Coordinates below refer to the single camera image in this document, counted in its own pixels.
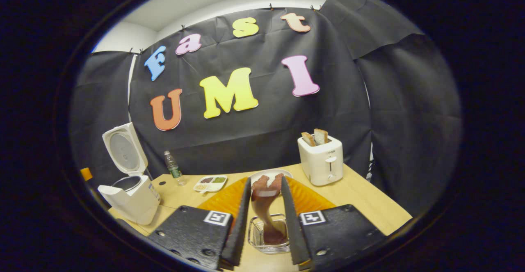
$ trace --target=white plate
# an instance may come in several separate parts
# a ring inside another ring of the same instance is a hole
[[[213,181],[216,178],[218,178],[218,177],[223,177],[224,181],[220,182],[220,183],[214,183]],[[201,181],[204,180],[205,178],[212,178],[212,180],[209,183],[201,183]],[[202,191],[205,191],[205,192],[217,192],[218,190],[223,188],[223,186],[226,183],[226,181],[228,181],[228,177],[225,176],[225,175],[205,176],[205,177],[202,177],[199,180],[199,182],[197,184],[195,184],[195,186],[193,186],[193,190],[199,191],[199,192],[202,192]],[[198,189],[197,187],[200,186],[200,185],[205,186],[206,188]]]
[[[266,186],[269,187],[272,184],[272,182],[275,180],[275,176],[278,174],[284,174],[285,176],[294,178],[289,171],[285,171],[283,169],[266,169],[264,171],[259,171],[257,173],[254,173],[253,175],[250,176],[251,185],[253,186],[253,183],[255,183],[255,181],[259,180],[259,178],[261,178],[261,176],[264,175],[270,178],[268,182],[266,183]]]

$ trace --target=blue letter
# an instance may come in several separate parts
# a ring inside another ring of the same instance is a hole
[[[148,66],[151,72],[151,81],[155,81],[157,77],[163,72],[164,65],[161,66],[160,63],[164,63],[164,55],[161,53],[166,50],[165,46],[159,47],[151,57],[146,60],[144,66]]]

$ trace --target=plate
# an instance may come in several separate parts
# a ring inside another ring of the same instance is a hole
[[[215,180],[221,178],[222,182],[216,182]],[[202,183],[203,180],[208,180],[208,183]],[[193,190],[195,191],[203,191],[206,190],[206,192],[217,192],[218,190],[222,189],[226,181],[228,180],[228,177],[225,175],[215,175],[215,176],[205,176],[202,177],[195,186],[193,186]]]
[[[264,175],[270,178],[268,182],[266,183],[266,186],[269,187],[270,184],[272,184],[272,182],[275,180],[275,176],[278,174],[284,174],[285,176],[294,178],[289,171],[285,171],[283,169],[266,169],[264,171],[259,171],[257,173],[254,173],[253,175],[250,176],[251,185],[253,186],[253,183],[255,183],[255,181],[259,180],[259,178],[261,178],[261,176]]]

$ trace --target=green label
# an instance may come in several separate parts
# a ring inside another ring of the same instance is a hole
[[[181,173],[178,169],[173,169],[171,171],[169,171],[169,173],[171,173],[171,175],[174,177],[174,178],[178,178],[180,177]]]

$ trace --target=toaster lever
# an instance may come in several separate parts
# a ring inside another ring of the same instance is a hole
[[[337,156],[332,156],[332,157],[326,159],[325,161],[328,162],[328,163],[332,163],[332,162],[336,161],[336,159],[337,159]]]

